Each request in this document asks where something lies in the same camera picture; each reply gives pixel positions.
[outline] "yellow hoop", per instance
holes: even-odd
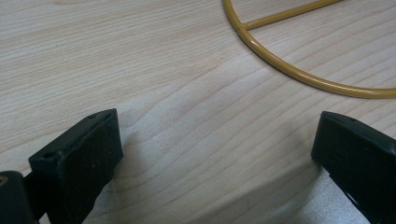
[[[395,98],[396,89],[372,89],[348,86],[336,82],[329,81],[324,78],[316,77],[311,75],[293,65],[286,63],[282,59],[276,57],[274,53],[266,49],[262,44],[259,43],[249,32],[249,30],[276,22],[282,21],[297,15],[301,15],[305,12],[318,9],[320,7],[326,7],[330,4],[340,2],[342,0],[321,0],[302,7],[296,7],[284,12],[276,13],[271,16],[267,16],[255,21],[249,21],[242,23],[233,10],[231,0],[224,0],[224,9],[226,11],[228,20],[233,26],[235,31],[241,37],[241,39],[262,59],[277,68],[281,72],[293,77],[307,85],[316,87],[318,89],[329,91],[341,95],[370,98],[370,99],[384,99],[384,98]]]

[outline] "yellow circular frame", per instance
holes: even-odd
[[[241,37],[241,39],[262,59],[271,64],[273,67],[277,68],[281,72],[293,77],[307,85],[316,87],[318,89],[329,91],[341,95],[369,98],[369,99],[385,99],[385,98],[395,98],[396,89],[372,89],[372,88],[362,88],[354,87],[349,85],[344,85],[336,82],[329,81],[324,78],[316,77],[311,75],[293,65],[286,63],[282,59],[276,57],[274,53],[266,49],[262,44],[259,43],[249,32],[249,30],[262,27],[264,25],[282,21],[297,15],[301,15],[305,12],[318,9],[320,7],[326,7],[330,4],[340,2],[342,0],[320,0],[311,4],[307,4],[302,7],[296,7],[284,12],[276,13],[271,16],[267,16],[255,21],[249,21],[242,23],[235,14],[233,10],[233,5],[231,0],[224,0],[224,9],[226,11],[228,20],[233,26],[235,31]]]

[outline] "wooden surface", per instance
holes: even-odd
[[[233,1],[243,21],[310,2]],[[396,86],[394,0],[252,33],[320,77]],[[0,170],[28,174],[56,136],[118,109],[125,157],[85,223],[365,223],[310,159],[319,114],[396,137],[395,100],[286,77],[242,43],[220,0],[1,0],[0,74]]]

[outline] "black object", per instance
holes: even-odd
[[[312,158],[370,223],[396,223],[396,140],[358,120],[323,112]]]
[[[82,223],[122,157],[117,110],[88,116],[29,158],[24,181],[0,173],[0,222]]]

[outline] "yellow object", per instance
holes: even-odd
[[[326,80],[324,78],[316,77],[311,75],[293,65],[286,63],[282,59],[276,57],[271,51],[266,49],[262,44],[259,43],[249,32],[249,30],[276,22],[282,21],[297,15],[301,15],[305,12],[318,9],[320,7],[326,7],[330,4],[340,2],[342,0],[321,0],[302,7],[296,7],[284,12],[276,13],[271,16],[267,16],[255,21],[249,21],[242,23],[235,14],[233,10],[233,5],[231,0],[224,0],[224,8],[227,13],[227,17],[239,34],[242,40],[261,58],[271,64],[273,67],[277,68],[281,72],[302,81],[305,84],[316,87],[318,89],[329,91],[337,94],[360,97],[360,98],[371,98],[371,99],[381,99],[381,98],[395,98],[396,89],[371,89],[371,88],[361,88],[348,86],[336,82]]]

